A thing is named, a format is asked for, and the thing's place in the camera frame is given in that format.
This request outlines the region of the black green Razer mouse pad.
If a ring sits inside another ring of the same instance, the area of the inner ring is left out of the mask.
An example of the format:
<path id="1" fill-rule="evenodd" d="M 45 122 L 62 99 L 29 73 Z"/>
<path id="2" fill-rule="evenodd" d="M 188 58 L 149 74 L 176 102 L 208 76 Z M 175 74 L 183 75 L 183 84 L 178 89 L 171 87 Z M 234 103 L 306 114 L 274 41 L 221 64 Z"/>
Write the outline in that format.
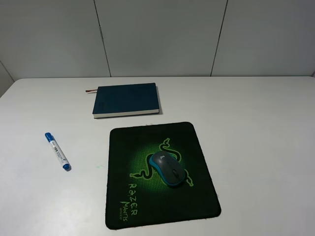
<path id="1" fill-rule="evenodd" d="M 159 151 L 185 169 L 178 186 L 149 164 Z M 105 224 L 111 230 L 213 218 L 221 206 L 190 122 L 115 128 L 110 132 Z"/>

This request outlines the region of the black teal computer mouse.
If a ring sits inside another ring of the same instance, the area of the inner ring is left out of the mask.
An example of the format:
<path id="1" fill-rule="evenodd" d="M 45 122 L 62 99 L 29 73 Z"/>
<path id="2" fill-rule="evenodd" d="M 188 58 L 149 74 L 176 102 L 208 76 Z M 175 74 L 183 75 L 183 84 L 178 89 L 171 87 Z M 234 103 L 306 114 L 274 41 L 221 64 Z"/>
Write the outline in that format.
<path id="1" fill-rule="evenodd" d="M 166 151 L 159 151 L 153 154 L 149 159 L 149 164 L 158 172 L 163 182 L 168 186 L 178 186 L 186 177 L 182 164 Z"/>

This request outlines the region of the blue and white marker pen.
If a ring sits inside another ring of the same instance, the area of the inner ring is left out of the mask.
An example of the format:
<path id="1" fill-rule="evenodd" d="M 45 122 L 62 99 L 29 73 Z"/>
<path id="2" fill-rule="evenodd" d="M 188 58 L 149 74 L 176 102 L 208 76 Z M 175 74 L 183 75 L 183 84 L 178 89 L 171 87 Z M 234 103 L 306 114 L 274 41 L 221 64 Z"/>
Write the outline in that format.
<path id="1" fill-rule="evenodd" d="M 54 154 L 56 155 L 62 168 L 67 172 L 70 171 L 71 165 L 68 162 L 67 158 L 65 157 L 64 153 L 62 152 L 61 148 L 59 147 L 58 143 L 56 142 L 54 136 L 51 133 L 45 133 L 45 137 L 49 142 L 50 146 L 52 147 Z"/>

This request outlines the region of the dark blue notebook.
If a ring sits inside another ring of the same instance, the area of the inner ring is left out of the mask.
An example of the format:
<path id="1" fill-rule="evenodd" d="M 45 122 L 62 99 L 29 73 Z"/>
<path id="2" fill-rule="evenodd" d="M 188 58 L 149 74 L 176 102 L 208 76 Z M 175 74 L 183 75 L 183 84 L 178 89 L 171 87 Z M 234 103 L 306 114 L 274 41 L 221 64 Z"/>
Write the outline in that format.
<path id="1" fill-rule="evenodd" d="M 155 83 L 102 86 L 86 90 L 96 93 L 93 117 L 113 118 L 160 112 Z"/>

